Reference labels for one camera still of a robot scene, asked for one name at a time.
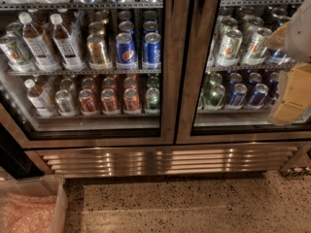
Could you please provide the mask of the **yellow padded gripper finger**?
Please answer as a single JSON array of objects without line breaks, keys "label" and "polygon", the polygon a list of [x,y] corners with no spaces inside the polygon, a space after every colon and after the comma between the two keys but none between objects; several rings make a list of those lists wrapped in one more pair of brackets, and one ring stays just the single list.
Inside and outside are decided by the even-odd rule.
[{"label": "yellow padded gripper finger", "polygon": [[297,63],[279,75],[279,97],[268,116],[277,126],[289,125],[299,119],[311,105],[311,64]]}]

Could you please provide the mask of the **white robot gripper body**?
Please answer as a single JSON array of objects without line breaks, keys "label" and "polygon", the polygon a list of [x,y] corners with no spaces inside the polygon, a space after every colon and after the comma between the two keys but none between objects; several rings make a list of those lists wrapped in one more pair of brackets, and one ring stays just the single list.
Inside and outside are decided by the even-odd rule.
[{"label": "white robot gripper body", "polygon": [[311,0],[305,0],[288,24],[286,54],[297,62],[311,62]]}]

